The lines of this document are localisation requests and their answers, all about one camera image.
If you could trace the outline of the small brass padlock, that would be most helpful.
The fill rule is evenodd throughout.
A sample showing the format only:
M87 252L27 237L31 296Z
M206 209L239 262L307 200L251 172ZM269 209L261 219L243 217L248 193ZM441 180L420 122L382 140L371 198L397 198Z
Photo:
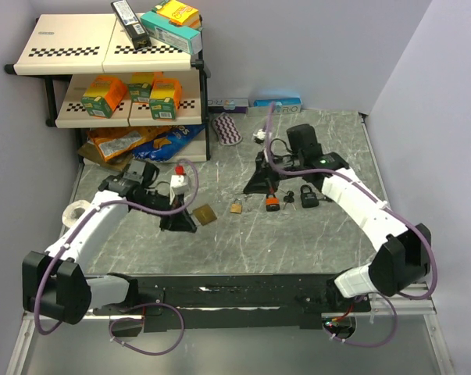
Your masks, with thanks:
M251 197L249 195L235 198L230 205L230 213L242 214L249 213L252 211Z

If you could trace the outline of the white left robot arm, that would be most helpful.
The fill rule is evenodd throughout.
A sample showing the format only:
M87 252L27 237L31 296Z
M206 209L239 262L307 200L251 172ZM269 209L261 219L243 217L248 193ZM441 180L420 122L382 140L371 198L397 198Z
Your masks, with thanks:
M123 172L106 177L93 200L68 231L43 252L30 252L22 262L23 307L33 313L37 331L53 332L41 325L43 316L57 324L79 323L91 309L113 305L120 313L134 312L140 302L136 278L122 273L86 277L84 265L100 249L125 216L135 209L158 216L162 230L194 232L187 208L197 197L198 171L189 177L177 162L169 194L150 187L159 168L144 160L132 161Z

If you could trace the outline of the orange black padlock with keys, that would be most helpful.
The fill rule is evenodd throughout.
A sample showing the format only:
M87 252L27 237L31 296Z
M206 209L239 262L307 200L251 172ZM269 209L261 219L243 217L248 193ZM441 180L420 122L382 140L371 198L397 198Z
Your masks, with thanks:
M286 209L288 205L295 209L293 191L287 191L286 195L283 197L282 200L279 200L279 198L275 194L266 194L267 212L276 212L281 209Z

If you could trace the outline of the large brass padlock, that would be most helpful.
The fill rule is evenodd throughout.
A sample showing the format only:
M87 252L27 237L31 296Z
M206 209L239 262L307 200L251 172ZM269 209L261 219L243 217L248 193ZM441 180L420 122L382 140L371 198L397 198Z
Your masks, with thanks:
M209 204L199 206L192 211L192 214L202 226L206 226L217 220L217 216Z

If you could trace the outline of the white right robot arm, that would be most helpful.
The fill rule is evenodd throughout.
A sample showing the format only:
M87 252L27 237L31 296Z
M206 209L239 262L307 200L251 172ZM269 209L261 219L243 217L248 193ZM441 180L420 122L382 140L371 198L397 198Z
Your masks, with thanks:
M354 298L370 293L401 295L406 287L434 274L430 232L395 214L375 196L336 152L325 153L314 128L307 124L287 130L287 152L275 155L269 127L258 130L253 139L263 146L255 158L255 172L244 188L246 195L277 192L279 183L301 177L325 198L336 203L369 239L376 254L367 264L344 270L328 282L326 302L344 311Z

